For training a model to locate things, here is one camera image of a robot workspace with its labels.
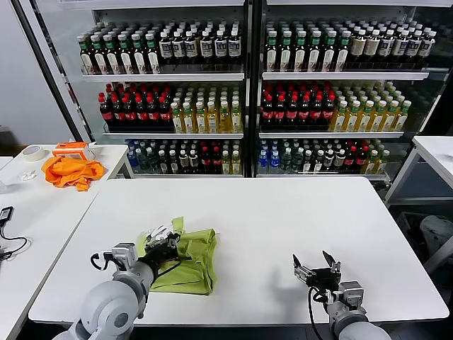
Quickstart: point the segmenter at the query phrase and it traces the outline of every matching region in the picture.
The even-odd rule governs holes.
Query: white table
[[[53,146],[43,146],[47,151]],[[126,145],[95,146],[96,159],[107,169],[88,192],[75,187],[55,188],[44,179],[40,161],[26,162],[21,154],[0,170],[0,181],[8,186],[0,194],[0,209],[14,207],[11,221],[4,227],[7,237],[24,236],[32,243],[11,261],[0,262],[0,339],[15,339],[59,255],[80,219],[96,197],[102,183],[116,175],[127,151]],[[22,181],[19,175],[34,169],[37,177]],[[15,249],[21,242],[0,239],[1,248]]]
[[[445,183],[453,189],[453,137],[428,137],[415,136],[413,138],[414,148],[409,157],[401,168],[398,176],[389,191],[387,192],[384,202],[387,206],[394,204],[395,200],[407,200],[410,202],[418,201],[439,201],[451,200],[453,197],[417,197],[417,198],[401,198],[399,193],[403,189],[404,184],[409,179],[415,166],[423,158],[429,166],[445,181]],[[445,243],[436,253],[434,253],[424,264],[428,273],[432,273],[442,262],[453,254],[453,238]]]
[[[343,281],[365,288],[373,322],[440,319],[448,309],[365,178],[136,179],[105,183],[33,304],[36,322],[73,322],[92,287],[111,280],[90,256],[184,216],[188,232],[214,228],[210,296],[151,293],[138,325],[308,324],[307,287],[292,254],[311,268],[326,250]],[[328,322],[314,303],[316,322]]]

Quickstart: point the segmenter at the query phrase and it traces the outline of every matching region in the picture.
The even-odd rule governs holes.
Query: yellow bottle
[[[346,108],[348,107],[347,101],[341,101],[338,107],[333,112],[332,123],[329,127],[330,131],[341,132],[341,128],[345,121]]]
[[[198,133],[207,133],[206,127],[206,112],[202,101],[196,103],[197,106],[197,125]]]
[[[399,113],[396,114],[394,124],[391,127],[391,131],[402,131],[404,122],[408,118],[408,111],[412,103],[410,101],[404,101],[403,106]]]
[[[218,118],[214,101],[207,102],[207,126],[210,133],[217,133]]]
[[[382,121],[379,126],[379,131],[388,132],[396,117],[396,110],[398,109],[398,101],[391,101],[389,109],[384,111]]]
[[[371,117],[369,119],[368,126],[367,126],[367,132],[378,131],[386,105],[387,105],[386,101],[379,101],[379,103],[377,104],[377,109],[372,112]]]
[[[220,133],[231,133],[231,116],[228,110],[228,102],[222,101],[220,107],[219,131]]]
[[[349,112],[349,115],[345,117],[345,122],[343,123],[343,132],[354,132],[355,122],[357,121],[357,112],[359,111],[360,102],[353,101],[352,108]]]
[[[173,102],[170,105],[170,107],[173,116],[173,125],[175,127],[175,133],[185,132],[184,117],[181,114],[181,110],[178,107],[178,103]]]
[[[239,108],[239,102],[233,101],[231,103],[231,122],[233,127],[233,133],[240,133],[242,132],[242,117],[241,117],[241,109]]]
[[[373,101],[367,101],[365,103],[365,109],[362,111],[362,116],[360,117],[360,120],[357,120],[355,129],[356,132],[365,132],[367,130],[368,123],[371,120],[373,106],[374,106]]]

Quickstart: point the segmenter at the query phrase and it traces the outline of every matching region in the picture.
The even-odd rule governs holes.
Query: shelf
[[[113,140],[240,140],[243,133],[146,133],[105,132]]]
[[[260,132],[260,138],[400,138],[404,135],[400,132]]]
[[[241,0],[60,0],[63,9],[155,9],[159,7],[243,6]]]
[[[268,5],[360,5],[450,7],[452,0],[268,0]]]
[[[85,81],[105,83],[112,81],[241,81],[243,73],[170,73],[170,74],[100,74],[83,75]]]
[[[428,72],[263,72],[263,80],[424,80]]]

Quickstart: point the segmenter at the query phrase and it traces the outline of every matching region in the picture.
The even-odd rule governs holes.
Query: bottle label
[[[140,74],[145,74],[147,72],[147,68],[144,65],[144,58],[142,53],[134,53],[135,61],[137,62],[137,68]]]
[[[228,54],[226,40],[215,40],[216,57],[226,57]]]
[[[341,127],[343,126],[343,122],[345,121],[344,115],[339,115],[335,121],[335,127],[333,128],[334,132],[340,132]]]
[[[174,174],[177,174],[178,173],[178,164],[177,163],[171,163],[171,172],[173,172]]]
[[[294,59],[294,72],[302,72],[304,67],[305,51],[296,51],[296,57]]]
[[[127,74],[133,74],[132,63],[130,61],[130,56],[127,53],[121,53],[122,64],[125,66],[125,71]]]
[[[215,118],[209,118],[208,123],[210,124],[210,133],[217,132],[217,121]]]
[[[185,123],[185,131],[187,131],[187,133],[193,133],[192,118],[185,117],[184,123]]]
[[[173,53],[171,51],[171,42],[170,41],[166,41],[166,42],[159,41],[159,47],[161,49],[161,56],[163,58],[168,59],[173,56]]]
[[[348,125],[346,125],[346,132],[353,132],[355,127],[355,121],[357,120],[356,115],[351,115],[348,120]]]
[[[173,41],[172,43],[173,46],[173,55],[177,58],[182,58],[185,57],[185,48],[184,48],[184,42],[181,41]]]
[[[98,62],[99,70],[101,71],[102,74],[108,74],[108,68],[107,64],[105,63],[104,56],[100,53],[96,53],[94,55],[96,58],[96,61]]]
[[[357,129],[357,131],[365,132],[365,130],[367,129],[368,122],[369,122],[369,116],[364,115],[360,121],[360,125],[359,125],[359,128]]]
[[[185,42],[185,53],[189,58],[197,57],[198,56],[197,42],[196,41],[186,41]]]
[[[233,163],[233,175],[239,175],[241,172],[241,165],[238,163]]]
[[[407,115],[402,115],[400,118],[398,118],[398,121],[396,122],[394,131],[401,131],[401,129],[403,128],[404,122],[406,121],[407,117],[408,117]]]
[[[318,57],[319,57],[318,50],[312,50],[310,52],[309,66],[308,69],[306,70],[307,72],[314,72],[314,70],[316,69],[316,65],[318,64]]]
[[[151,70],[153,73],[159,73],[159,59],[157,59],[157,53],[148,53],[149,63],[151,64]]]
[[[314,173],[320,172],[322,166],[323,166],[323,164],[321,164],[321,163],[316,163],[316,164],[314,165],[313,172],[314,172]]]
[[[291,52],[288,50],[283,50],[280,57],[280,72],[286,72],[289,66],[289,56]]]
[[[331,70],[332,59],[333,50],[327,50],[326,53],[324,53],[322,72],[329,72]]]
[[[118,61],[116,60],[116,55],[113,53],[107,54],[108,62],[110,63],[110,67],[112,68],[113,74],[120,74],[120,67],[118,66]]]
[[[222,172],[224,175],[229,175],[229,164],[228,163],[222,164]]]
[[[275,57],[277,52],[274,50],[268,50],[268,58],[266,59],[266,71],[272,72],[275,68]]]
[[[229,56],[230,57],[240,57],[241,56],[241,41],[240,40],[230,40],[228,42]]]
[[[181,124],[181,119],[180,118],[173,118],[173,125],[175,125],[175,132],[176,133],[182,133],[183,125]]]
[[[166,175],[168,173],[167,164],[161,163],[162,174]]]
[[[355,38],[354,43],[351,46],[351,55],[354,55],[356,57],[362,55],[366,42],[367,42],[366,40]]]
[[[311,119],[318,119],[319,117],[321,117],[321,111],[310,110]]]
[[[206,132],[205,119],[203,117],[197,117],[197,123],[198,123],[198,132],[205,133]]]
[[[418,49],[420,48],[420,45],[422,43],[422,40],[409,40],[408,43],[408,48],[406,48],[406,51],[404,52],[405,55],[408,57],[415,57],[417,55]]]
[[[82,59],[82,62],[84,63],[86,73],[94,74],[94,68],[93,68],[93,64],[91,63],[90,56],[83,53],[82,55],[80,55],[80,58]]]
[[[335,65],[335,72],[341,72],[345,68],[346,57],[348,56],[348,50],[341,50],[338,53],[337,63]]]
[[[379,129],[379,125],[381,124],[382,116],[378,115],[373,120],[373,125],[371,126],[371,132],[376,132]]]

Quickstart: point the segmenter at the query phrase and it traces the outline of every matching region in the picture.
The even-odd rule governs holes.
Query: bottle
[[[341,72],[345,68],[346,59],[348,58],[348,50],[350,45],[351,32],[344,30],[341,33],[340,46],[337,50],[335,58],[335,72]]]
[[[321,32],[315,30],[311,35],[311,44],[309,46],[309,65],[307,72],[314,72],[318,65],[319,58],[319,41],[321,40]]]
[[[379,126],[379,131],[388,132],[393,125],[396,118],[396,111],[398,110],[398,101],[391,101],[390,108],[384,112],[382,116],[382,121]]]
[[[365,32],[365,30],[359,30],[358,35],[352,39],[352,45],[349,52],[349,62],[359,62],[362,58],[363,50],[367,42]]]
[[[156,41],[154,40],[154,34],[147,33],[145,35],[147,40],[147,49],[146,54],[148,56],[148,61],[151,66],[151,71],[153,73],[159,73],[159,58],[157,53]]]
[[[411,107],[411,105],[412,105],[411,101],[403,102],[403,105],[401,106],[400,111],[397,113],[397,115],[395,117],[394,124],[391,126],[391,131],[402,131],[403,130],[403,125],[408,117],[408,111],[409,111],[409,108]]]
[[[278,174],[280,172],[280,157],[278,151],[273,151],[270,156],[269,174]]]
[[[330,131],[341,132],[343,123],[345,121],[345,113],[346,113],[347,106],[348,106],[347,101],[340,102],[338,109],[336,109],[333,114],[332,123],[331,123],[330,129],[329,129]]]
[[[231,116],[227,101],[220,103],[219,131],[220,133],[231,133]]]
[[[289,59],[291,57],[291,31],[283,32],[282,44],[280,46],[280,72],[287,72],[289,69]]]
[[[387,165],[387,159],[390,156],[389,150],[382,151],[381,159],[376,161],[376,165],[374,165],[373,172],[375,174],[385,174],[385,167]]]
[[[297,31],[296,53],[294,56],[294,72],[302,72],[305,63],[305,37],[304,30]]]
[[[335,38],[337,36],[337,32],[334,30],[330,30],[327,33],[327,41],[326,45],[323,48],[323,65],[321,68],[322,72],[329,72],[332,66],[333,55],[335,54]]]
[[[338,153],[335,154],[335,159],[333,160],[333,169],[335,171],[340,170],[343,166],[343,162],[345,161],[345,150],[340,149]]]
[[[377,104],[377,109],[371,114],[369,123],[367,126],[367,132],[376,132],[379,131],[379,126],[381,125],[382,117],[384,115],[384,110],[387,105],[386,101],[379,101]]]

